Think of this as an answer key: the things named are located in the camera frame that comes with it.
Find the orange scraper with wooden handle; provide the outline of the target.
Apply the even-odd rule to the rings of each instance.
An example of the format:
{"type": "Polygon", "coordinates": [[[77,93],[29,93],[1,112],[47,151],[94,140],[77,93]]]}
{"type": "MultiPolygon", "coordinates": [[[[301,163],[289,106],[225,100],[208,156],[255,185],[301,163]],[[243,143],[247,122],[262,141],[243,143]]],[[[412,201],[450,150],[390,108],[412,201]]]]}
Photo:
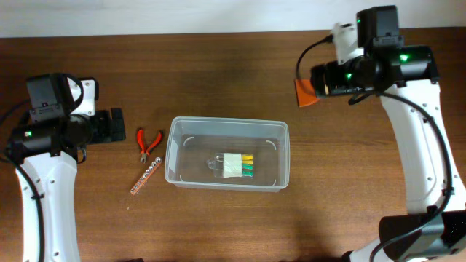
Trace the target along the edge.
{"type": "Polygon", "coordinates": [[[299,108],[314,105],[326,98],[325,95],[317,93],[310,79],[294,79],[294,87],[299,108]]]}

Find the clear case of screwdrivers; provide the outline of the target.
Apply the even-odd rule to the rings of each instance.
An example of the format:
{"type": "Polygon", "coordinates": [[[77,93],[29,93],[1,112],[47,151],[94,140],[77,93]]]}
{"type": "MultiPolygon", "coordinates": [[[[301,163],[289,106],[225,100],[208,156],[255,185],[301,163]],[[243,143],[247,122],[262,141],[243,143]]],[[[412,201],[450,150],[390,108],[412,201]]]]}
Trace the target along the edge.
{"type": "Polygon", "coordinates": [[[240,153],[216,153],[207,165],[217,178],[252,178],[254,156],[240,153]]]}

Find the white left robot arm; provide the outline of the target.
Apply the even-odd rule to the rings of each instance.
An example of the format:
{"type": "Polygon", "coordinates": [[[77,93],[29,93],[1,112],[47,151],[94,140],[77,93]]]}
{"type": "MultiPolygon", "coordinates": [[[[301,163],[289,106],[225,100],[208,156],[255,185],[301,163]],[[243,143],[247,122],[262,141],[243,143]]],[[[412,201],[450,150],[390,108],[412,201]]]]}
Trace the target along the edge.
{"type": "Polygon", "coordinates": [[[26,81],[30,110],[5,150],[23,204],[23,260],[79,261],[74,185],[87,147],[126,138],[120,108],[98,110],[99,83],[55,73],[26,81]]]}

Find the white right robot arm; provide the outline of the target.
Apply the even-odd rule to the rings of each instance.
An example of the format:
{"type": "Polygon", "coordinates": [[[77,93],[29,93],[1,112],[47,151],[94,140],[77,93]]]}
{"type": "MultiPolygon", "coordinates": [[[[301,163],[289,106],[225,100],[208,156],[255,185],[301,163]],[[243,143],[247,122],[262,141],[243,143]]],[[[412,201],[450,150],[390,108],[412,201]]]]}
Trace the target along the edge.
{"type": "Polygon", "coordinates": [[[396,6],[359,11],[327,37],[337,59],[311,70],[318,98],[350,104],[376,96],[398,144],[406,185],[405,215],[385,216],[378,237],[345,261],[431,261],[465,248],[465,186],[457,172],[440,103],[432,50],[408,46],[396,6]]]}

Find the clear plastic container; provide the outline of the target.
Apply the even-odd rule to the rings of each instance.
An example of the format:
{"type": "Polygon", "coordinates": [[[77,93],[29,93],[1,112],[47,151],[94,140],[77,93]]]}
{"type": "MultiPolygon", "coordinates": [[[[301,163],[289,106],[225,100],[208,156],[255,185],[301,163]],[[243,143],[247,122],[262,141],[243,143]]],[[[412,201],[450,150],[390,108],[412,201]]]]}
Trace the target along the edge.
{"type": "Polygon", "coordinates": [[[167,139],[165,180],[177,187],[278,192],[290,180],[285,122],[178,116],[167,139]]]}

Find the orange handled cutting pliers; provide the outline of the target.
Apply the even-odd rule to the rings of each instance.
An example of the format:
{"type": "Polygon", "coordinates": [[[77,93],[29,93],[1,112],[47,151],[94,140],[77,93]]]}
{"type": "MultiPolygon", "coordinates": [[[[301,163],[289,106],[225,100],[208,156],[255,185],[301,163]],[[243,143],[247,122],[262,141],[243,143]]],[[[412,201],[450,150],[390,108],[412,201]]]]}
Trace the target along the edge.
{"type": "Polygon", "coordinates": [[[145,141],[145,132],[143,128],[138,129],[137,131],[137,142],[141,149],[140,163],[146,163],[148,156],[151,152],[162,142],[164,133],[162,130],[159,130],[155,139],[150,143],[145,141]]]}

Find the orange socket bit rail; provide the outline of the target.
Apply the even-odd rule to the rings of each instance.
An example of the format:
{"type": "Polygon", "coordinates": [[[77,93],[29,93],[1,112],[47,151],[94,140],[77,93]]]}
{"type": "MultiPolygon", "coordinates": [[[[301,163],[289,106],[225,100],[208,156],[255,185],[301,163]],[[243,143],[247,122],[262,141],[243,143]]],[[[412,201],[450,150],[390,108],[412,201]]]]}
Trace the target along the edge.
{"type": "Polygon", "coordinates": [[[144,173],[139,177],[139,179],[135,182],[133,187],[130,189],[130,193],[135,196],[141,188],[147,183],[149,178],[157,171],[160,167],[161,163],[163,163],[163,158],[157,157],[144,171],[144,173]]]}

